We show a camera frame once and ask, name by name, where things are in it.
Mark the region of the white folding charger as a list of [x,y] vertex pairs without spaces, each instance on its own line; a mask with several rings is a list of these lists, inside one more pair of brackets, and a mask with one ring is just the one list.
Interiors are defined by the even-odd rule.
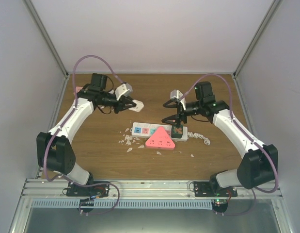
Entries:
[[129,108],[129,110],[134,112],[140,112],[144,108],[144,103],[139,100],[133,100],[133,102],[136,104],[134,107]]

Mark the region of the green dragon cube socket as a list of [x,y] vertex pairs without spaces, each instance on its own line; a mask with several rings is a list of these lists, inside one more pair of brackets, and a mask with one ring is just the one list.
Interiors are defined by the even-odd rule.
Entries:
[[171,128],[171,138],[182,138],[184,134],[183,125],[173,125]]

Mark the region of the white power strip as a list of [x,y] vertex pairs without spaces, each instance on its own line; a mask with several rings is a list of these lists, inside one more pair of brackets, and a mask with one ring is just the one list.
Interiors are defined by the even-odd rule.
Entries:
[[172,134],[172,126],[171,125],[163,125],[163,124],[151,124],[151,123],[140,123],[134,122],[132,124],[132,128],[130,130],[131,135],[133,137],[140,138],[150,138],[152,135],[156,134],[156,131],[159,131],[159,134],[168,135],[170,139],[173,141],[183,141],[186,142],[188,140],[188,128],[183,127],[180,138],[176,138]]

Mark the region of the pink triangular socket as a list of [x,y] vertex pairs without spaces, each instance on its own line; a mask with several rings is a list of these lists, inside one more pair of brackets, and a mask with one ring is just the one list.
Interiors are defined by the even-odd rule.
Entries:
[[174,150],[175,143],[163,127],[159,127],[145,143],[146,148]]

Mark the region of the pink cube socket adapter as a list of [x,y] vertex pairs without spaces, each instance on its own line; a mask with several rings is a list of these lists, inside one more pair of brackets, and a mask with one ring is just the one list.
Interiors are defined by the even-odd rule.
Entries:
[[75,89],[74,89],[74,93],[77,94],[83,87],[82,86],[77,86]]

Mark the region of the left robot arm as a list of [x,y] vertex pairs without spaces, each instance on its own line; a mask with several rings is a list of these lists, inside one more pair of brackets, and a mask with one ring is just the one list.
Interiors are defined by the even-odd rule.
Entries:
[[110,107],[117,114],[137,107],[130,97],[133,88],[124,82],[115,90],[106,90],[108,76],[94,73],[90,83],[82,89],[75,90],[75,100],[64,117],[47,133],[41,132],[36,139],[38,164],[43,172],[53,171],[57,176],[78,185],[78,191],[89,196],[94,192],[95,185],[90,173],[76,162],[72,149],[72,141],[86,118],[96,109]]

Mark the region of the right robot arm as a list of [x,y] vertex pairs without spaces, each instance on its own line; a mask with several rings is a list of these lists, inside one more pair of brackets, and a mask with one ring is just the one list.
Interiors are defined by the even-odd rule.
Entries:
[[277,190],[278,150],[271,144],[258,140],[236,118],[232,105],[216,100],[210,82],[199,82],[194,86],[196,101],[186,102],[184,94],[178,90],[170,93],[170,99],[163,104],[165,108],[175,108],[176,114],[162,120],[163,123],[180,127],[187,123],[187,118],[202,115],[220,129],[232,142],[241,156],[237,169],[213,174],[209,180],[209,191],[219,197],[228,187],[242,186],[246,189],[261,190],[260,185],[274,181],[269,193]]

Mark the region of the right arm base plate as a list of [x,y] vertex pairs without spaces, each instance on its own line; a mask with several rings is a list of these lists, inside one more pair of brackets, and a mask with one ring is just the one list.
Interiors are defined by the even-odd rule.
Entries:
[[192,181],[189,183],[188,188],[194,192],[195,197],[231,198],[238,196],[233,187],[214,188],[210,181]]

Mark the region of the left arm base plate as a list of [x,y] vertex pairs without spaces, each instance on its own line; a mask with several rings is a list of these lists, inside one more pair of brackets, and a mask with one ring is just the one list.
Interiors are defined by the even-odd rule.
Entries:
[[68,183],[62,193],[67,197],[88,197],[91,199],[103,198],[109,195],[110,183],[93,181],[93,186],[83,187],[74,183]]

